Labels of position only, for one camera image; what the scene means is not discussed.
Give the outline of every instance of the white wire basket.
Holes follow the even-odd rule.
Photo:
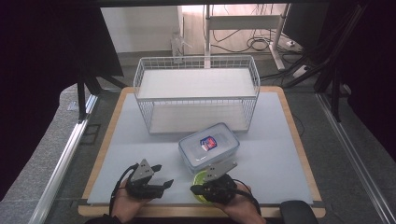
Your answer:
[[[134,95],[149,133],[194,133],[219,122],[247,132],[260,92],[251,56],[142,58]]]

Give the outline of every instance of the table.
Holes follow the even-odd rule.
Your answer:
[[[111,118],[110,124],[107,128],[106,135],[98,156],[96,158],[95,164],[92,168],[91,176],[88,180],[87,186],[84,190],[84,193],[81,197],[82,202],[86,202],[88,197],[90,196],[93,184],[99,175],[101,166],[104,162],[108,147],[110,145],[110,141],[114,130],[116,128],[117,121],[120,116],[120,111],[122,109],[123,102],[126,98],[128,93],[133,93],[133,88],[125,88],[122,90],[120,95],[120,99],[117,102],[116,108],[114,110],[113,116]],[[313,177],[312,171],[309,166],[309,162],[305,156],[304,147],[301,142],[300,136],[297,132],[296,126],[294,124],[292,115],[290,113],[290,109],[285,97],[284,92],[279,87],[261,87],[261,92],[276,92],[280,99],[280,103],[282,104],[283,112],[285,113],[285,118],[290,128],[290,132],[292,135],[292,139],[297,149],[297,154],[299,156],[301,165],[304,169],[304,174],[306,180],[308,182],[308,187],[310,188],[311,195],[314,201],[313,204],[313,211],[316,217],[324,217],[326,211],[322,206],[322,200],[320,194],[318,192],[318,187],[316,185],[315,179]],[[95,217],[101,216],[103,213],[108,212],[107,205],[88,205],[88,204],[81,204],[78,206],[78,212],[86,217]],[[264,217],[279,217],[279,209],[278,207],[262,207],[262,215]],[[219,209],[214,208],[212,206],[165,206],[161,204],[148,204],[145,206],[140,213],[138,214],[139,217],[226,217]]]

